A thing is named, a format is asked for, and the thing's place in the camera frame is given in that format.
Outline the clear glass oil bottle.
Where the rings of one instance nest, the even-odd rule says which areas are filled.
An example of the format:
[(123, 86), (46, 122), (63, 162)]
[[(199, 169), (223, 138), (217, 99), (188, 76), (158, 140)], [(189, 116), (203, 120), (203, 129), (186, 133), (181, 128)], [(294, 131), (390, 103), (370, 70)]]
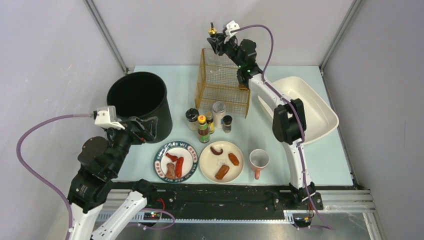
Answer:
[(215, 28), (215, 26), (214, 26), (214, 23), (213, 23), (213, 22), (211, 22), (211, 23), (210, 23), (210, 28), (209, 28), (209, 30), (208, 30), (208, 34), (209, 34), (209, 37), (218, 37), (218, 36), (222, 36), (222, 34), (221, 34), (221, 33), (219, 33), (219, 32), (217, 31), (217, 29)]

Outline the silver lid spice jar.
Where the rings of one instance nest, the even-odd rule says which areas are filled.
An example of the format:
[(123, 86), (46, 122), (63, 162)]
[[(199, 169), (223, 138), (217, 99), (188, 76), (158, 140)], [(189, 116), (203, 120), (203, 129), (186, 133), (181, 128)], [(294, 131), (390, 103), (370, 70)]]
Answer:
[(223, 118), (226, 115), (226, 105), (222, 101), (216, 101), (212, 105), (213, 120), (216, 128), (221, 129), (223, 127)]

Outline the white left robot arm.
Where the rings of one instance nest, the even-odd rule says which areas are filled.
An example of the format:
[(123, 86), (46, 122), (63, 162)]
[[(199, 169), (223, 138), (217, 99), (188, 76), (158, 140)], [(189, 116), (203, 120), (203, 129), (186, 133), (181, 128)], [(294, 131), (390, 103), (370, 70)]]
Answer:
[(168, 90), (158, 75), (139, 71), (117, 80), (109, 89), (104, 107), (93, 112), (96, 126), (106, 137), (93, 137), (82, 148), (80, 169), (68, 193), (68, 240), (89, 240), (95, 219), (106, 202), (124, 160), (133, 145), (165, 140), (173, 122)]

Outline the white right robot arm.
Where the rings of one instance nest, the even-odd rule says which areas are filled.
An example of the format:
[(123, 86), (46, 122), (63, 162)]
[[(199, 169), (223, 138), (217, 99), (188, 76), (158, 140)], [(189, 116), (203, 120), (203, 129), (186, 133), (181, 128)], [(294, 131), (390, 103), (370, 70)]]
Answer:
[(256, 43), (252, 40), (244, 39), (238, 43), (235, 36), (219, 36), (216, 40), (209, 38), (208, 42), (217, 55), (227, 55), (236, 64), (238, 82), (273, 108), (272, 132), (286, 153), (290, 191), (296, 202), (304, 202), (316, 192), (305, 161), (307, 124), (304, 103), (299, 98), (290, 99), (266, 78), (264, 70), (256, 63)]

